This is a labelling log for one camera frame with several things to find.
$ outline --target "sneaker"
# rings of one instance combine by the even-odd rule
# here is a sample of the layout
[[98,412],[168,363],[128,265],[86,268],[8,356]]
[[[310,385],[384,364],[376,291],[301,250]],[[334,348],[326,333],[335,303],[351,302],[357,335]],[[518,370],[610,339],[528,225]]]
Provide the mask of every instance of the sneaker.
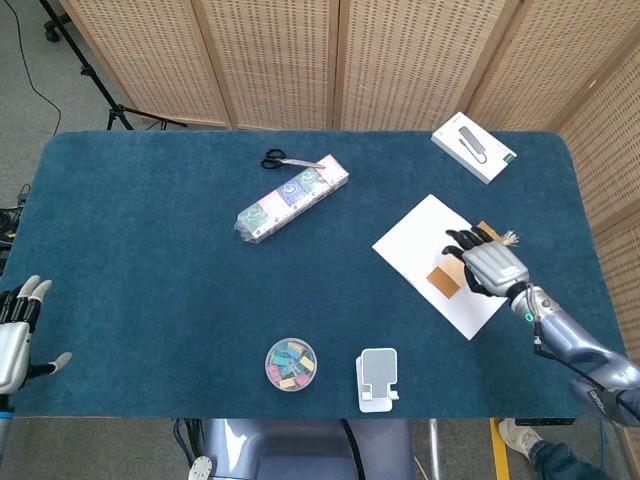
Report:
[[531,447],[542,440],[542,437],[533,428],[516,425],[514,418],[502,420],[498,425],[498,431],[509,448],[520,452],[527,458],[529,458]]

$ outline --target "clear plastic container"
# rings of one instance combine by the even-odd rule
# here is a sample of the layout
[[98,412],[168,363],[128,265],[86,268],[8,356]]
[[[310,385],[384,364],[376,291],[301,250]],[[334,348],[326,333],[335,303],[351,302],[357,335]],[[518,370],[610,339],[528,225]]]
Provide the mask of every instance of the clear plastic container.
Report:
[[274,387],[283,392],[298,392],[313,381],[318,360],[307,342],[285,338],[269,349],[264,369]]

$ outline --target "white box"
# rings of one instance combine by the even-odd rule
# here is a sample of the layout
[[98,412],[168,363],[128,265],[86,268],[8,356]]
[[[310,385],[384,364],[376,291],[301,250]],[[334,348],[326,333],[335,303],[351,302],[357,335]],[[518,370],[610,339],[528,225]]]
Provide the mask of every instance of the white box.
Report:
[[512,150],[462,112],[433,132],[431,140],[486,184],[516,158]]

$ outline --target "brown card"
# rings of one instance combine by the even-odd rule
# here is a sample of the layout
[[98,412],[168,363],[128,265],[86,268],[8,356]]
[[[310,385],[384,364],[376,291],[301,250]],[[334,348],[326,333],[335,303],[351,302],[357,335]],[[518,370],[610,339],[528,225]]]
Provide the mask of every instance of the brown card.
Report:
[[460,286],[440,267],[436,267],[429,274],[427,280],[431,282],[447,298],[451,298],[460,290]]

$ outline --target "metal pole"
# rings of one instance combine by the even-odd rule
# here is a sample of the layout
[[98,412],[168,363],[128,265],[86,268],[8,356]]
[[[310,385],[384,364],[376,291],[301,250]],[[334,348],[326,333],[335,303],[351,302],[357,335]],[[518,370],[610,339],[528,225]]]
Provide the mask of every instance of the metal pole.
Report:
[[429,419],[429,447],[431,449],[431,480],[441,480],[440,456],[438,453],[438,422]]

